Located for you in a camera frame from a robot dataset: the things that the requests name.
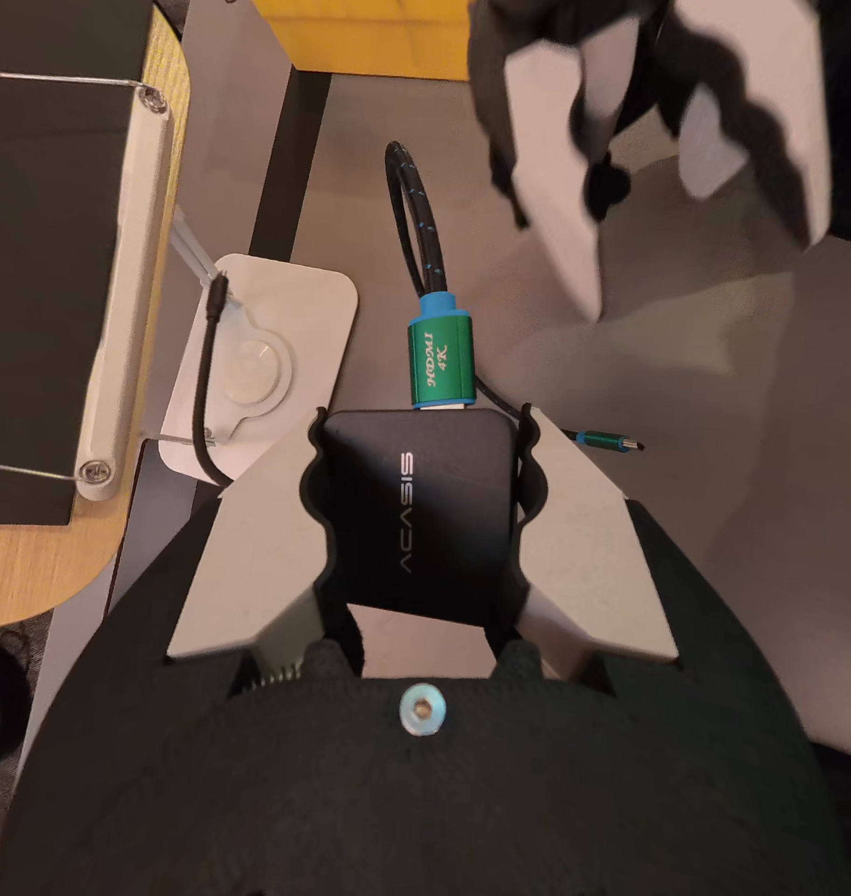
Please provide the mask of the large yellow plastic bin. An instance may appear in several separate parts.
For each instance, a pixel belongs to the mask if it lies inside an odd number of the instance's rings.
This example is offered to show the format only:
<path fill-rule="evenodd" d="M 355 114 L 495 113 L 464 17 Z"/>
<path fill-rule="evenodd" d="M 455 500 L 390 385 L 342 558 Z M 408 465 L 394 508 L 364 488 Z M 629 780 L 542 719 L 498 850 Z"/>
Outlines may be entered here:
<path fill-rule="evenodd" d="M 303 72 L 464 83 L 467 1 L 255 1 Z"/>

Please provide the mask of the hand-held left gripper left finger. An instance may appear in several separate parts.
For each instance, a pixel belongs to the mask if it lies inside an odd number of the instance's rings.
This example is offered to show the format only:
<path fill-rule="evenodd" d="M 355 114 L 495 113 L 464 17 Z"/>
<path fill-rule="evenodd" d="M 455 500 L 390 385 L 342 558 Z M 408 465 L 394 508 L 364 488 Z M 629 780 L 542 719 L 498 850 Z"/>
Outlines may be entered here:
<path fill-rule="evenodd" d="M 300 678 L 308 646 L 324 638 L 361 675 L 363 637 L 331 581 L 339 556 L 326 515 L 326 420 L 316 409 L 220 494 L 168 658 L 247 651 L 260 678 Z"/>

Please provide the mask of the black square adapter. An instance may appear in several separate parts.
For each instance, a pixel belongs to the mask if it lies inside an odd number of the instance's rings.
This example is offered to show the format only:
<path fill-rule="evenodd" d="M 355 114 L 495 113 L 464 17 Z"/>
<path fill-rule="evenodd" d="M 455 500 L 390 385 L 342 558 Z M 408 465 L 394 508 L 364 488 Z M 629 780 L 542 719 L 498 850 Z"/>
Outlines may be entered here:
<path fill-rule="evenodd" d="M 323 426 L 347 603 L 477 627 L 509 553 L 516 431 L 493 409 L 359 410 Z"/>

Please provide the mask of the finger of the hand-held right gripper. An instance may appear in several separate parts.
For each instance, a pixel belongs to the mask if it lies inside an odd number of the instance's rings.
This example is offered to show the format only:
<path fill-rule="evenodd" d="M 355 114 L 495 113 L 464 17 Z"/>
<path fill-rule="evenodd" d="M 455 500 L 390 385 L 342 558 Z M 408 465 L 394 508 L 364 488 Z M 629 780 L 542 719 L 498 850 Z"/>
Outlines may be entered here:
<path fill-rule="evenodd" d="M 516 198 L 585 321 L 603 313 L 599 223 L 588 175 L 607 154 L 628 91 L 641 19 L 626 15 L 575 46 L 539 39 L 504 65 Z"/>
<path fill-rule="evenodd" d="M 830 227 L 831 162 L 820 22 L 794 1 L 677 1 L 674 76 L 687 88 L 678 169 L 707 199 L 751 167 L 801 249 Z"/>

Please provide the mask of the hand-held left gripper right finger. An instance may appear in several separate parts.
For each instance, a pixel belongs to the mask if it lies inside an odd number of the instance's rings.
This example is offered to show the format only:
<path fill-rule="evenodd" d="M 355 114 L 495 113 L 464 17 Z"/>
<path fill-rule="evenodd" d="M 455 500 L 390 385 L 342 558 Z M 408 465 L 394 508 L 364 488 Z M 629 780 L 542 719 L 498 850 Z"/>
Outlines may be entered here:
<path fill-rule="evenodd" d="M 598 654 L 679 657 L 625 495 L 531 404 L 516 430 L 509 548 L 485 632 L 496 659 L 527 642 L 557 679 L 581 678 Z"/>

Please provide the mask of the black flat sheet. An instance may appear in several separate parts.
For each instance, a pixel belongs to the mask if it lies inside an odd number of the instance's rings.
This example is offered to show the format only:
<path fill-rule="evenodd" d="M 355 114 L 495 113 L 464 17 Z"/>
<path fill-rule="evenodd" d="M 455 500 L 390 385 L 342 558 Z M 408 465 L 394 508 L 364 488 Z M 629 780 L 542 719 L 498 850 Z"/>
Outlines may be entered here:
<path fill-rule="evenodd" d="M 67 525 L 152 2 L 0 2 L 0 524 Z"/>

